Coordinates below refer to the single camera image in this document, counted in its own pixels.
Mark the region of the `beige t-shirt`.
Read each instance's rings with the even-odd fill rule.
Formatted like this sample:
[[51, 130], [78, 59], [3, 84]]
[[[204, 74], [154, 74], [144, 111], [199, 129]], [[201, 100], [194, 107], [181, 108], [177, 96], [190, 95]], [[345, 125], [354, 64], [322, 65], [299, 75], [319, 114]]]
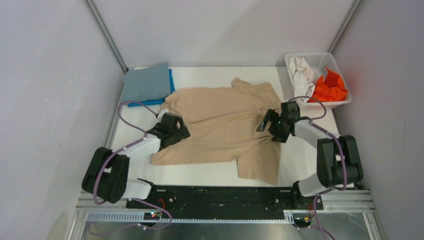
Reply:
[[229, 87], [180, 89], [161, 105], [181, 116], [190, 137], [152, 157], [156, 166], [236, 161], [242, 179], [278, 182], [281, 145], [267, 131], [257, 131], [266, 112], [281, 100], [269, 82], [251, 84], [235, 78]]

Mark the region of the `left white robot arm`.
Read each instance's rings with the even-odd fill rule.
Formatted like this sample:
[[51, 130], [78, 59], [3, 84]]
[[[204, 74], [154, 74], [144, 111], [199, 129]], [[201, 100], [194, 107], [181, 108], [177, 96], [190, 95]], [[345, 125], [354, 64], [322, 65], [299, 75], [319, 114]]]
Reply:
[[146, 136], [134, 143], [118, 150], [97, 148], [83, 177], [82, 190], [91, 193], [95, 200], [114, 204], [121, 199], [138, 199], [145, 208], [152, 208], [158, 201], [157, 193], [151, 190], [153, 185], [142, 179], [130, 179], [130, 167], [190, 136], [181, 116], [163, 112]]

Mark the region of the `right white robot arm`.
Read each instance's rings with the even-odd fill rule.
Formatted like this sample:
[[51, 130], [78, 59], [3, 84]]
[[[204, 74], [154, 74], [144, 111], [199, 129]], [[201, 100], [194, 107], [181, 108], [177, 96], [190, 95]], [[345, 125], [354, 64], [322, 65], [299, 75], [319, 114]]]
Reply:
[[289, 136], [300, 138], [316, 149], [316, 171], [311, 176], [293, 183], [290, 202], [303, 209], [311, 197], [332, 190], [344, 191], [349, 184], [364, 177], [356, 139], [352, 135], [333, 133], [301, 115], [295, 101], [283, 102], [281, 112], [268, 109], [257, 127], [267, 130], [272, 141], [286, 143]]

